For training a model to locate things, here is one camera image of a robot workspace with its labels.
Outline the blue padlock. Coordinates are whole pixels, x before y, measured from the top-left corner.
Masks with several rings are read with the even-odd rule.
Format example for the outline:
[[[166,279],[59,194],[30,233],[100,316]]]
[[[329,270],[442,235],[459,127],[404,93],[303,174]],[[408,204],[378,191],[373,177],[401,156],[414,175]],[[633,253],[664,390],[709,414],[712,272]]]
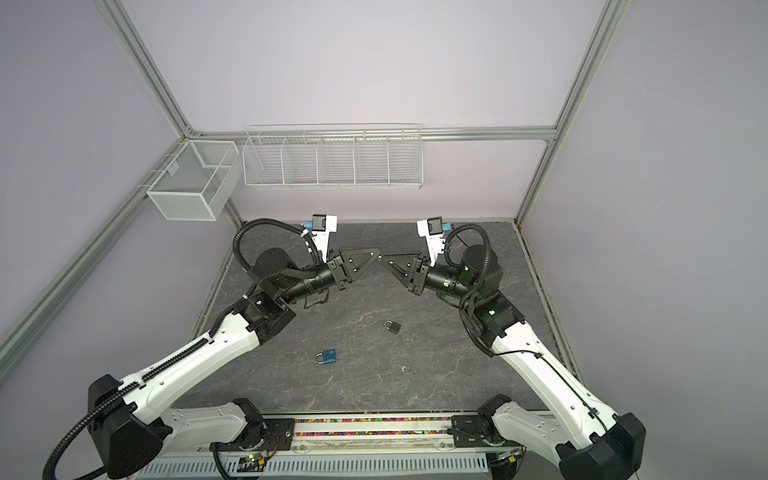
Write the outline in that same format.
[[[324,350],[317,353],[314,360],[317,365],[333,364],[337,361],[337,352],[335,349]]]

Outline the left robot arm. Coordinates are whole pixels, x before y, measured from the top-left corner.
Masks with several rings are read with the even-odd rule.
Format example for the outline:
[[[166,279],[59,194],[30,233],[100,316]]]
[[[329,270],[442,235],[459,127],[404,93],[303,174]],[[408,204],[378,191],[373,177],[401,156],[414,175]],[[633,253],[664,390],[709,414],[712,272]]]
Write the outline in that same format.
[[[261,226],[299,236],[311,264],[298,267],[280,247],[248,261],[241,242],[249,231]],[[315,294],[327,295],[331,288],[344,290],[380,256],[377,248],[342,249],[332,256],[327,243],[335,229],[322,216],[314,216],[302,228],[270,218],[244,223],[233,237],[231,251],[251,281],[249,289],[219,314],[207,332],[166,358],[120,380],[105,375],[94,381],[89,387],[87,414],[53,449],[43,478],[55,478],[65,451],[82,431],[88,431],[102,461],[101,467],[87,473],[89,479],[102,475],[125,478],[164,453],[191,446],[208,444],[213,453],[221,447],[248,450],[262,446],[268,428],[248,399],[183,411],[171,407],[221,367],[280,333],[295,317],[292,304]]]

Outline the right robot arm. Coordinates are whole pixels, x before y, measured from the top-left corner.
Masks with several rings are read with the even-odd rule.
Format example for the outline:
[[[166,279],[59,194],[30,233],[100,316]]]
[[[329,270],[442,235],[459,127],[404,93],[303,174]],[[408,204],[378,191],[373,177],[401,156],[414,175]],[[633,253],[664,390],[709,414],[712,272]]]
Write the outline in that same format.
[[[411,293],[434,292],[454,307],[472,343],[510,365],[547,407],[543,417],[497,395],[478,410],[492,443],[511,441],[557,466],[565,479],[630,479],[640,469],[646,428],[592,394],[543,344],[501,292],[503,271],[478,224],[447,230],[419,222],[428,257],[382,255],[381,264]]]

